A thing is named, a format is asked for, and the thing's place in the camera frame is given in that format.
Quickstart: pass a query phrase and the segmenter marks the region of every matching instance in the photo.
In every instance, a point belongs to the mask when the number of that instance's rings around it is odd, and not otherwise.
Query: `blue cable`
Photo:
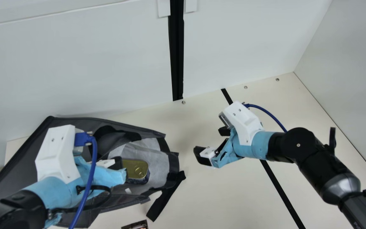
[[[279,122],[279,120],[272,113],[270,113],[269,111],[267,111],[263,107],[260,107],[258,105],[254,105],[254,104],[244,104],[244,106],[246,108],[253,107],[253,108],[256,108],[256,109],[260,109],[261,111],[265,112],[267,115],[269,115],[271,118],[273,118],[273,120],[275,120],[275,122],[282,128],[283,132],[287,132],[286,128],[282,125],[282,123]]]
[[[76,215],[74,216],[73,221],[71,222],[71,224],[69,226],[69,229],[74,229],[74,227],[77,224],[78,219],[80,218],[81,213],[83,212],[85,203],[87,202],[87,198],[88,198],[89,193],[90,193],[91,185],[93,183],[94,172],[96,170],[96,162],[97,162],[97,141],[96,141],[96,138],[94,138],[93,136],[88,136],[87,137],[87,142],[91,142],[93,144],[93,158],[91,160],[90,174],[88,176],[87,184],[85,186],[83,198],[80,201],[80,205],[78,206]]]

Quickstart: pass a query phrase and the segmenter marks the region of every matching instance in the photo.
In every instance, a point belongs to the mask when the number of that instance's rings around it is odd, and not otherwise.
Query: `white table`
[[[227,88],[233,100],[254,103],[272,112],[288,129],[305,127],[323,143],[328,142],[329,128],[335,126],[307,89],[293,74],[280,81],[274,78]],[[110,117],[110,120],[155,129],[166,133],[172,151],[180,153],[180,168],[187,179],[181,183],[151,229],[187,228],[297,228],[282,199],[255,159],[244,158],[221,169],[200,165],[193,147],[218,146],[224,137],[218,114],[228,103],[221,91],[214,91],[181,101]],[[280,131],[270,117],[253,110],[266,130]],[[10,158],[26,138],[7,143]],[[337,130],[336,155],[361,180],[366,189],[366,162]],[[336,206],[324,203],[294,164],[269,162],[273,172],[292,202],[306,228],[351,228]],[[100,214],[90,228],[117,229],[146,219],[152,201]]]

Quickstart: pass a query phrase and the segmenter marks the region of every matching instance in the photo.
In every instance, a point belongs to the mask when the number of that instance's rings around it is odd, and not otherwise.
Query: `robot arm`
[[[330,145],[304,128],[266,132],[258,117],[237,101],[220,119],[230,137],[217,149],[196,146],[200,164],[220,168],[244,157],[295,163],[324,202],[338,205],[354,228],[366,229],[366,190],[360,191],[360,180],[334,155],[335,128]]]
[[[92,138],[75,126],[50,128],[35,160],[38,182],[0,200],[0,229],[41,229],[57,224],[63,212],[75,212],[82,201],[92,164],[81,157]],[[124,184],[126,170],[108,169],[111,160],[97,163],[91,199]]]

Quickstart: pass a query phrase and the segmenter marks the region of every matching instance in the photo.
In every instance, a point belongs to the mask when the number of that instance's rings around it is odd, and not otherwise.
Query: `gray bag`
[[[76,227],[87,228],[99,213],[148,202],[149,195],[162,191],[146,215],[152,221],[156,220],[174,190],[186,178],[184,171],[179,171],[179,154],[170,152],[163,133],[104,119],[47,117],[0,172],[0,199],[37,181],[35,159],[47,130],[69,124],[94,132],[99,160],[116,156],[143,160],[148,163],[151,173],[146,184],[123,184],[114,187],[107,202],[95,209],[83,211]],[[90,152],[91,148],[84,147],[82,156],[86,161],[91,161]],[[102,193],[90,199],[86,206],[100,203],[107,195]],[[68,227],[73,217],[74,213],[63,214],[57,226]]]

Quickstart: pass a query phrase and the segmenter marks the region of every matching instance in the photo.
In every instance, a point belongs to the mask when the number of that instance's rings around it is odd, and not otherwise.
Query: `white wall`
[[[156,0],[0,24],[0,167],[7,140],[46,116],[101,116],[172,100]]]
[[[0,23],[123,1],[128,0],[0,0]]]
[[[295,73],[366,159],[366,1],[333,0]]]
[[[292,72],[331,0],[199,0],[184,15],[184,97]]]

